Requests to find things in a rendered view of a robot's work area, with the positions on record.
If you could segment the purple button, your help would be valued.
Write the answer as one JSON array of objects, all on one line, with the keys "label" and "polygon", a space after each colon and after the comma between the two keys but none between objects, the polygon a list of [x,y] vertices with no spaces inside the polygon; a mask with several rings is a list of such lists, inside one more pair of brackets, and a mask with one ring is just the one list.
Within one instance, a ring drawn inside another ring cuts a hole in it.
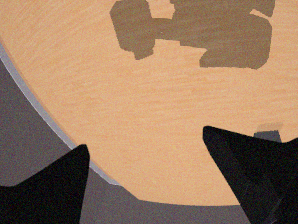
[{"label": "purple button", "polygon": [[259,139],[265,140],[273,140],[278,141],[278,143],[282,143],[281,137],[279,137],[278,131],[271,131],[271,132],[254,132],[253,137],[259,137]]}]

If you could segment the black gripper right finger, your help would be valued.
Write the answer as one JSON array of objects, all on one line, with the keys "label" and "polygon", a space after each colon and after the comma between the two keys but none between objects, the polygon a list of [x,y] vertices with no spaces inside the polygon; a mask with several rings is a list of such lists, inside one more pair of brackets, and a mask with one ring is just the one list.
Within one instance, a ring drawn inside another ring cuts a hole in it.
[{"label": "black gripper right finger", "polygon": [[271,224],[273,212],[298,172],[298,137],[286,143],[206,125],[208,152],[250,224]]}]

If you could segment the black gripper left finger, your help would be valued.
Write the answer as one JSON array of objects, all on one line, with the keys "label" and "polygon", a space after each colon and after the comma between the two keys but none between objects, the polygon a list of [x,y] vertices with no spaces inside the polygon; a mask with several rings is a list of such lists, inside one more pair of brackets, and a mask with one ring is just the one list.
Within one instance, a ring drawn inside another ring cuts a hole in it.
[{"label": "black gripper left finger", "polygon": [[15,224],[78,224],[89,173],[86,144],[23,183],[0,186],[0,217]]}]

